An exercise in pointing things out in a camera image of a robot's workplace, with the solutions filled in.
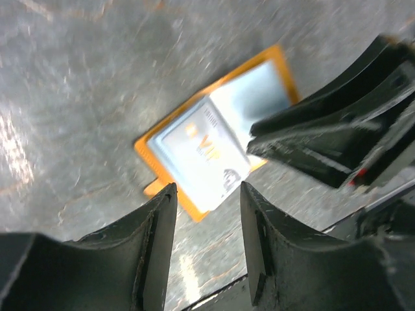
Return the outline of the orange leather card holder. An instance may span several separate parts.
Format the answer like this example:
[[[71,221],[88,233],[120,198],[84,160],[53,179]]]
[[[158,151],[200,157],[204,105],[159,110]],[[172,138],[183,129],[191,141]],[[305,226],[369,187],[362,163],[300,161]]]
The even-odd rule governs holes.
[[[273,45],[195,93],[140,137],[134,148],[155,173],[155,196],[175,183],[178,202],[199,222],[265,160],[247,152],[252,125],[296,104],[285,55]]]

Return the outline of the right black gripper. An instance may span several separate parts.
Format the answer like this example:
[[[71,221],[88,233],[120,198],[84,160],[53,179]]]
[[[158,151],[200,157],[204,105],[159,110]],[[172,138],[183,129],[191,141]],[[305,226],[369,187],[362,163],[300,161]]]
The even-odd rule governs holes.
[[[336,79],[251,127],[248,151],[374,200],[324,230],[343,240],[414,234],[414,47],[379,35]]]

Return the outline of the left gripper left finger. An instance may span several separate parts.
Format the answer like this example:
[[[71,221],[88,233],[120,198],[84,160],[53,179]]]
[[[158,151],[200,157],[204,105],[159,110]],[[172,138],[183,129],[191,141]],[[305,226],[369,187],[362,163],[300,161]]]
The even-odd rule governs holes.
[[[1,235],[2,310],[163,310],[177,188],[80,240]]]

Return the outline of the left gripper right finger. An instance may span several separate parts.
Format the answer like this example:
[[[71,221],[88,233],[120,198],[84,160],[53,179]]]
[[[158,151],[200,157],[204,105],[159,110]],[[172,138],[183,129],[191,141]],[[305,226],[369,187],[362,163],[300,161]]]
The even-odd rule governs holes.
[[[251,302],[259,310],[413,310],[414,183],[325,231],[241,185]]]

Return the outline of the white VIP card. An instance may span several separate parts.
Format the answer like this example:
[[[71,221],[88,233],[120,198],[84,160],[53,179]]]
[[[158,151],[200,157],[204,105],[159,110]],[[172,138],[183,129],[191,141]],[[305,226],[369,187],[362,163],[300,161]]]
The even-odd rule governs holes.
[[[216,200],[250,172],[247,156],[209,97],[202,97],[163,134],[161,144],[191,189]]]

